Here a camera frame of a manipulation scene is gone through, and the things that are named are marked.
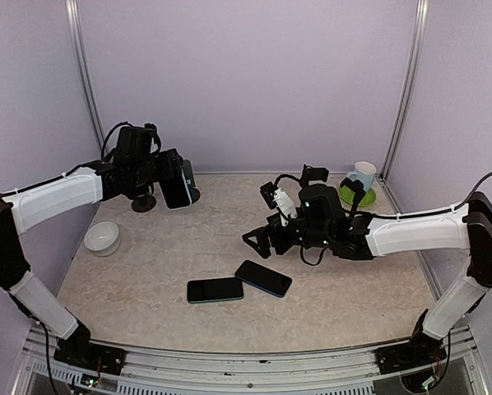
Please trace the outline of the phone with light-blue case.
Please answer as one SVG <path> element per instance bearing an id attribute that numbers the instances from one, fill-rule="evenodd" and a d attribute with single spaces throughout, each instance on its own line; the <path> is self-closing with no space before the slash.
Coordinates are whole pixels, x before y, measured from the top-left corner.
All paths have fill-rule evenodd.
<path id="1" fill-rule="evenodd" d="M 165 201 L 165 205 L 170 210 L 189 207 L 193 204 L 190 189 L 193 178 L 191 173 L 190 161 L 183 160 L 180 166 L 179 175 L 175 175 L 172 179 L 160 182 L 160 191 Z"/>

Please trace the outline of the folding phone stand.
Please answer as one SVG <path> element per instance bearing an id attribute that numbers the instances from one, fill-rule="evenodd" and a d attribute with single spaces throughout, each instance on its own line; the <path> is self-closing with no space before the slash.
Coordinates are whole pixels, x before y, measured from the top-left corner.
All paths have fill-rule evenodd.
<path id="1" fill-rule="evenodd" d="M 192 203 L 197 202 L 201 197 L 201 193 L 197 188 L 190 188 L 189 194 L 190 194 Z"/>
<path id="2" fill-rule="evenodd" d="M 131 208 L 134 212 L 144 213 L 152 210 L 156 205 L 156 198 L 152 194 L 142 195 L 132 201 Z"/>

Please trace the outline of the phone with dark-blue case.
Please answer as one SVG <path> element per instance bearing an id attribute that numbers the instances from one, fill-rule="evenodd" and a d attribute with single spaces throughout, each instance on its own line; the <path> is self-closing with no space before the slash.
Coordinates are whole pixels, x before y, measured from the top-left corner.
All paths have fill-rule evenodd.
<path id="1" fill-rule="evenodd" d="M 292 284 L 290 277 L 250 260 L 245 260 L 234 275 L 246 284 L 279 298 L 285 296 Z"/>

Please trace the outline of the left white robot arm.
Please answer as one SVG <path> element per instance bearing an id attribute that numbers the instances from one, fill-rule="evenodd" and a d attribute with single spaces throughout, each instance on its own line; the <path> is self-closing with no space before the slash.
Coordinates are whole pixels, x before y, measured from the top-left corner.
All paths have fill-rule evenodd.
<path id="1" fill-rule="evenodd" d="M 31 271 L 20 235 L 34 226 L 77 207 L 105 202 L 120 195 L 135 212 L 154 208 L 154 187 L 166 206 L 192 206 L 199 198 L 193 169 L 176 149 L 162 150 L 156 125 L 116 124 L 112 151 L 98 160 L 77 165 L 67 173 L 28 187 L 0 193 L 0 288 L 18 308 L 49 329 L 58 341 L 58 357 L 88 366 L 98 357 L 90 330 L 64 308 Z"/>

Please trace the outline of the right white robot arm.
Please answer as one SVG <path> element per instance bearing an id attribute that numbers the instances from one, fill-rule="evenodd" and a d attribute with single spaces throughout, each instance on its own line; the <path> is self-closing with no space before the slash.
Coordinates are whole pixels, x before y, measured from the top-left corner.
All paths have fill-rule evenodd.
<path id="1" fill-rule="evenodd" d="M 435 342 L 492 289 L 492 204 L 473 189 L 463 202 L 435 211 L 383 216 L 359 211 L 363 184 L 345 178 L 342 185 L 355 194 L 351 209 L 345 210 L 337 189 L 326 184 L 328 175 L 325 168 L 304 166 L 296 180 L 301 187 L 298 207 L 278 181 L 264 184 L 260 193 L 274 213 L 265 226 L 244 234 L 243 241 L 262 258 L 283 255 L 293 246 L 329 250 L 352 261 L 406 251 L 467 250 L 466 267 L 420 317 L 413 340 L 403 348 L 409 364 L 421 365 L 434 354 Z"/>

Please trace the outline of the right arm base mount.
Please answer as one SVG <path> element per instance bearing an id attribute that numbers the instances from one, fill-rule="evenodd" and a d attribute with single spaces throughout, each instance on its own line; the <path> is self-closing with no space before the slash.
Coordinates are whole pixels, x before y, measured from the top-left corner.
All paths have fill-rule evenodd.
<path id="1" fill-rule="evenodd" d="M 416 346 L 409 342 L 380 347 L 375 351 L 380 374 L 391 374 L 445 360 L 447 352 L 439 344 Z"/>

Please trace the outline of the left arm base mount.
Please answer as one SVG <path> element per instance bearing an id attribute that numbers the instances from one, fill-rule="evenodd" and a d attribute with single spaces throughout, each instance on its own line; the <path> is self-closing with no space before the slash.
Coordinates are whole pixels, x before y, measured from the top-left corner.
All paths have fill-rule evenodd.
<path id="1" fill-rule="evenodd" d="M 53 358 L 71 366 L 119 376 L 126 359 L 126 351 L 112 346 L 90 343 L 84 352 L 71 352 L 63 347 L 58 348 Z"/>

